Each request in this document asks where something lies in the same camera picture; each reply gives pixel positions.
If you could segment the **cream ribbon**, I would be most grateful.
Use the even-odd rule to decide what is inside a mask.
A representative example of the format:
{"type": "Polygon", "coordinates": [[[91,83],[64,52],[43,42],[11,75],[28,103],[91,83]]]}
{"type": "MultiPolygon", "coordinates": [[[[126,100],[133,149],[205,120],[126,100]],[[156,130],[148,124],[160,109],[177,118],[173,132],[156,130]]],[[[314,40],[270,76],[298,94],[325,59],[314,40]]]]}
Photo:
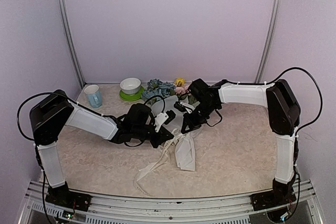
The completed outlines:
{"type": "Polygon", "coordinates": [[[191,133],[182,134],[178,129],[173,130],[173,135],[173,139],[166,141],[163,146],[159,147],[159,150],[161,151],[160,158],[156,162],[150,163],[145,168],[140,169],[134,177],[133,186],[146,196],[153,197],[140,186],[139,181],[150,172],[153,172],[160,166],[170,162],[171,156],[169,148],[171,146],[175,147],[174,155],[176,165],[180,170],[189,172],[194,172],[196,170],[196,155],[193,135],[191,133]]]}

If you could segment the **pink fake rose stem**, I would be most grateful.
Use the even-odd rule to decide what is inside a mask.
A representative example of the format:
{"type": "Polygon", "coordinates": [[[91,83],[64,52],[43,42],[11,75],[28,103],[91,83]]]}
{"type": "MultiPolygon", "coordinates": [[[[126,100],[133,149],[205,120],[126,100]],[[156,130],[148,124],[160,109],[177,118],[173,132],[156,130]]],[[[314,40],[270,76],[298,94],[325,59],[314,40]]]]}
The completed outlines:
{"type": "Polygon", "coordinates": [[[197,99],[188,91],[188,88],[189,86],[177,86],[175,88],[175,94],[180,101],[194,104],[197,102],[197,99]]]}

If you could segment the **yellow fake flower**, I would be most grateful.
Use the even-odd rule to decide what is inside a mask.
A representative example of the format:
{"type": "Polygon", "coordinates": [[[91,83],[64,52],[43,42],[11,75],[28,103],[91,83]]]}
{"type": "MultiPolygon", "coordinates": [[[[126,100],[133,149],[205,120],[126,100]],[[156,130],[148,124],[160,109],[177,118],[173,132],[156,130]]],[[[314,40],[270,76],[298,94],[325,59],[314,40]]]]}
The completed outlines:
{"type": "Polygon", "coordinates": [[[181,86],[185,85],[185,79],[184,78],[176,78],[175,81],[174,81],[174,84],[177,87],[181,87],[181,86]]]}

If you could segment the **blue hydrangea fake flower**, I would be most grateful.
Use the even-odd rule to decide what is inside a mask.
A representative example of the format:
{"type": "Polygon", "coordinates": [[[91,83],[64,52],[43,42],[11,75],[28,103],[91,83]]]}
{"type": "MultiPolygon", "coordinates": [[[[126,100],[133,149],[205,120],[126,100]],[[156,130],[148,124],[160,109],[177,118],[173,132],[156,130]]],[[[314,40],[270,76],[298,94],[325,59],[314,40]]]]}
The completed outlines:
{"type": "Polygon", "coordinates": [[[146,101],[155,95],[166,98],[175,94],[175,88],[175,85],[172,83],[152,79],[147,82],[147,86],[141,94],[141,99],[146,101]]]}

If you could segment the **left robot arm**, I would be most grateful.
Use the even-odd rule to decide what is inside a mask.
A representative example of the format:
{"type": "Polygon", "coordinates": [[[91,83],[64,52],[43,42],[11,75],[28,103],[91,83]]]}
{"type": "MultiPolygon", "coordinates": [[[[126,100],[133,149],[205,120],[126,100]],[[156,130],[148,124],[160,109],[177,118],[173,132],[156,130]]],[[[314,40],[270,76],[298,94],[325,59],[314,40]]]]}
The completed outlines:
{"type": "Polygon", "coordinates": [[[43,179],[48,183],[43,192],[43,202],[72,211],[88,211],[91,195],[69,189],[62,171],[58,154],[58,137],[65,127],[71,127],[95,135],[114,144],[129,146],[131,140],[140,144],[148,141],[153,148],[172,140],[174,135],[164,124],[174,117],[172,111],[154,115],[146,104],[131,105],[128,112],[119,117],[98,113],[69,98],[65,91],[43,92],[44,99],[31,108],[29,119],[32,137],[28,137],[20,125],[20,112],[29,101],[40,94],[27,98],[18,107],[16,123],[20,134],[32,141],[43,179]]]}

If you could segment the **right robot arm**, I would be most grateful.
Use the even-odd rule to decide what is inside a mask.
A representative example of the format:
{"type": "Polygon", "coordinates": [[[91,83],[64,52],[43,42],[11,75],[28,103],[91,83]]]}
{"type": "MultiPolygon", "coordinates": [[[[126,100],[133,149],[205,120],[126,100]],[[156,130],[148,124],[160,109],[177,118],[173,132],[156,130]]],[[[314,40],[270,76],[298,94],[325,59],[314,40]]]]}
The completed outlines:
{"type": "Polygon", "coordinates": [[[281,77],[265,84],[223,80],[189,87],[198,105],[185,113],[182,133],[195,139],[196,173],[182,172],[174,197],[251,193],[255,210],[295,203],[269,214],[275,223],[303,223],[296,169],[300,106],[281,77]]]}

